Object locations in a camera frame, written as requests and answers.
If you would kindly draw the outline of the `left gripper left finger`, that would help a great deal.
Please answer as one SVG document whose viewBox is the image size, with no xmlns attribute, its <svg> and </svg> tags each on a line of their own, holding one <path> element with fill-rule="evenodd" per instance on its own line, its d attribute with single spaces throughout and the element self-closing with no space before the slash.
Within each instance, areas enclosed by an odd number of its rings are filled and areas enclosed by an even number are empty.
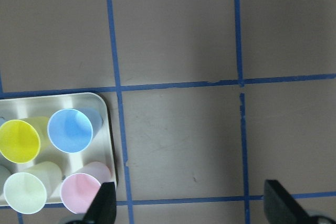
<svg viewBox="0 0 336 224">
<path fill-rule="evenodd" d="M 84 215 L 82 222 L 114 224 L 117 215 L 115 190 L 114 182 L 103 183 Z"/>
</svg>

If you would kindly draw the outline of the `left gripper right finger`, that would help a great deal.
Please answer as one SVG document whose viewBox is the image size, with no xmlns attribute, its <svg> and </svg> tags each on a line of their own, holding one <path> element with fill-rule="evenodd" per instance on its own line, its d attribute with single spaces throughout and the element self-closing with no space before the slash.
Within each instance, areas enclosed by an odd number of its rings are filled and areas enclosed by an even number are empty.
<svg viewBox="0 0 336 224">
<path fill-rule="evenodd" d="M 277 180 L 264 182 L 264 214 L 268 223 L 312 223 L 307 212 Z"/>
</svg>

